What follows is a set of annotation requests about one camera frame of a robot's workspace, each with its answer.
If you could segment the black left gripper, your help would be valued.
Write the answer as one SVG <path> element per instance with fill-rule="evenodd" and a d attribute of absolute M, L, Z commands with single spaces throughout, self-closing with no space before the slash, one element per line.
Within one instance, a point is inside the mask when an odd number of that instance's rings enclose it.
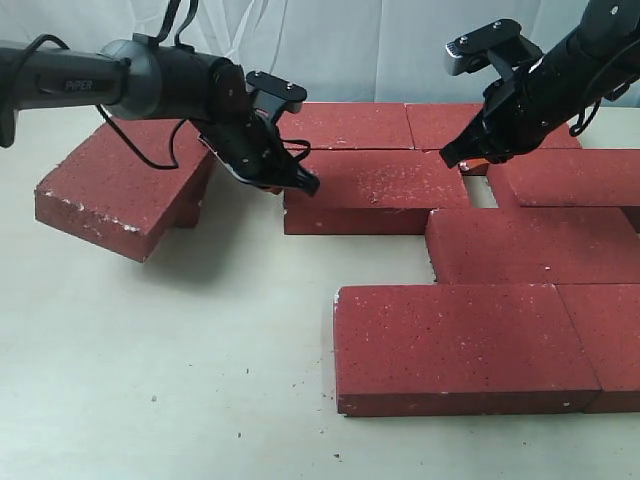
<path fill-rule="evenodd" d="M 259 115 L 239 122 L 197 121 L 197 130 L 206 146 L 241 183 L 280 195 L 298 190 L 313 197 L 320 180 L 302 167 L 284 147 L 276 128 Z"/>

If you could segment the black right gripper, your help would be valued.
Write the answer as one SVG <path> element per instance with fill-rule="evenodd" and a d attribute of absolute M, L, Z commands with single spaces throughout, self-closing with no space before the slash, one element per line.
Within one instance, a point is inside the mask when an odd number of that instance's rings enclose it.
<path fill-rule="evenodd" d="M 561 44 L 536 62 L 521 68 L 513 79 L 514 90 L 487 101 L 454 140 L 439 150 L 448 168 L 462 163 L 463 173 L 486 173 L 491 163 L 528 153 L 570 118 L 570 129 L 579 135 L 592 121 L 600 100 L 592 82 L 600 61 L 580 48 Z"/>

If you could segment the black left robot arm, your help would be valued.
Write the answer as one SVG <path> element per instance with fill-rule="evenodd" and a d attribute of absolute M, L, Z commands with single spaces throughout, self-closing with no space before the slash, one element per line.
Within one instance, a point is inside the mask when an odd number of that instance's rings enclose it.
<path fill-rule="evenodd" d="M 70 49 L 51 34 L 29 44 L 1 44 L 1 145 L 9 148 L 23 110 L 94 106 L 106 123 L 191 123 L 240 182 L 261 190 L 298 189 L 319 179 L 286 149 L 277 123 L 298 113 L 304 87 L 184 44 L 164 47 L 147 36 L 115 40 L 95 54 Z"/>

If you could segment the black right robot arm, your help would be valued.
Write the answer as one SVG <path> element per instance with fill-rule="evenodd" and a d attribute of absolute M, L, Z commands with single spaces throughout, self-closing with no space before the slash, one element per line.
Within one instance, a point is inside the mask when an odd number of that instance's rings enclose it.
<path fill-rule="evenodd" d="M 639 4 L 590 1 L 579 24 L 542 51 L 513 19 L 495 20 L 449 42 L 450 75 L 488 66 L 499 74 L 469 124 L 440 151 L 447 167 L 476 159 L 501 164 L 537 149 L 568 120 L 572 137 L 589 126 L 603 101 L 639 79 Z"/>

